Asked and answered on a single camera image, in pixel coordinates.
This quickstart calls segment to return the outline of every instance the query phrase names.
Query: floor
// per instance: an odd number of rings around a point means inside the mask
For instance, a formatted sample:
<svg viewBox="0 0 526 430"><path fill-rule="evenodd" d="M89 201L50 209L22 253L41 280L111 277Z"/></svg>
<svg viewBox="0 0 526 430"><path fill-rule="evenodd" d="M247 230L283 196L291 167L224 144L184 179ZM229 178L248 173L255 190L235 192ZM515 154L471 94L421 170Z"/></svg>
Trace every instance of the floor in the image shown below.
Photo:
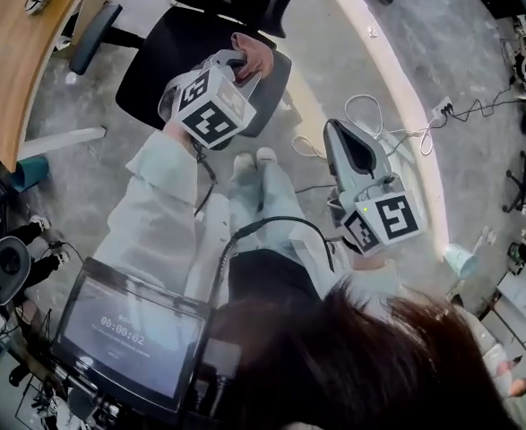
<svg viewBox="0 0 526 430"><path fill-rule="evenodd" d="M168 0L115 1L124 7L116 25L142 36L168 9ZM506 89L509 75L500 54L496 22L479 0L396 0L389 7L376 0L366 2L391 41L427 117L446 96L456 111L462 111L474 99L487 103ZM324 161L296 154L291 138L297 133L312 134L316 142L325 117L343 118L344 104L353 94L377 97L385 128L402 128L401 113L379 69L336 0L292 0L284 28L288 37L280 41L280 49L295 63L285 97L289 107L277 110L257 141L237 138L226 151L210 155L221 181L217 190L223 193L234 156L264 145L277 151L297 189L331 183ZM107 216L128 181L122 167L151 133L115 104L117 87L133 55L129 49L104 46L83 77L70 73L64 59L51 59L32 111L30 137L93 125L108 129L100 141L49 153L49 179L22 197L24 216L47 215L53 224L49 239L64 238L82 256L91 255L107 234ZM372 104L361 103L349 112L376 129L379 118ZM479 251L479 269L462 293L474 310L503 277L505 250L525 224L521 215L507 216L501 211L501 205L513 195L504 173L516 163L519 151L526 150L519 119L517 106L503 105L490 118L473 114L466 124L449 123L434 133L435 160L444 190L439 195L450 241L471 249L483 227L490 226L497 233L496 243ZM427 217L425 195L433 181L423 177L416 151L414 142L406 143L394 162ZM200 181L204 193L206 174L201 174ZM308 218L328 235L327 194L328 190L316 189L302 193L299 200ZM433 249L435 229L436 224L429 221L425 234L391 255L404 283L443 296L456 277ZM37 241L34 253L41 254L45 246ZM42 310L53 309L57 318L79 267L73 258L48 281L29 290L29 296Z"/></svg>

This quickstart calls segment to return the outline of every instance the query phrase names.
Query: white jacket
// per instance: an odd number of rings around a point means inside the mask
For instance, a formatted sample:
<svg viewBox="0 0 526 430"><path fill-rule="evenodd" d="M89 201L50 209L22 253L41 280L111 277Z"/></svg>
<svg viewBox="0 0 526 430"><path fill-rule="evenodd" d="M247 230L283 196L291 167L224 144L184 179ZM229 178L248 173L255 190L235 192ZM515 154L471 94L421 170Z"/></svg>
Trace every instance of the white jacket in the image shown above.
<svg viewBox="0 0 526 430"><path fill-rule="evenodd" d="M133 177L125 197L109 215L109 234L94 258L179 295L206 300L230 237L229 201L214 194L203 218L194 217L196 160L164 133L154 133L126 167ZM353 271L345 251L335 247L336 272L332 272L315 231L296 225L290 239L320 297L344 277L359 277L354 284L362 297L398 294L399 282L392 266ZM227 294L224 284L220 304L227 301Z"/></svg>

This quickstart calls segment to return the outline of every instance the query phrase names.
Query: white sneaker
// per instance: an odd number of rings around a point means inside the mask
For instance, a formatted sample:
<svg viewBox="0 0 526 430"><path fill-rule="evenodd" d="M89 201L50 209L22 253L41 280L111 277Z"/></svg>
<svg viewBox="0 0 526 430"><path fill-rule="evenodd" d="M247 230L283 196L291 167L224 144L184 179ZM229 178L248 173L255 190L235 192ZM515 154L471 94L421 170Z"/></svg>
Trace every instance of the white sneaker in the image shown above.
<svg viewBox="0 0 526 430"><path fill-rule="evenodd" d="M56 256L57 260L59 260L59 265L66 264L69 262L69 253L65 250L59 250L58 252L55 252L54 254L51 254L50 256Z"/></svg>
<svg viewBox="0 0 526 430"><path fill-rule="evenodd" d="M267 162L277 162L277 154L272 148L262 147L256 151L256 165L263 166Z"/></svg>
<svg viewBox="0 0 526 430"><path fill-rule="evenodd" d="M237 154L235 157L235 162L233 163L233 168L235 173L243 172L249 168L254 168L254 158L251 153L241 153Z"/></svg>
<svg viewBox="0 0 526 430"><path fill-rule="evenodd" d="M42 233L51 228L49 220L46 217L40 217L39 215L32 216L30 218L30 223L38 223Z"/></svg>

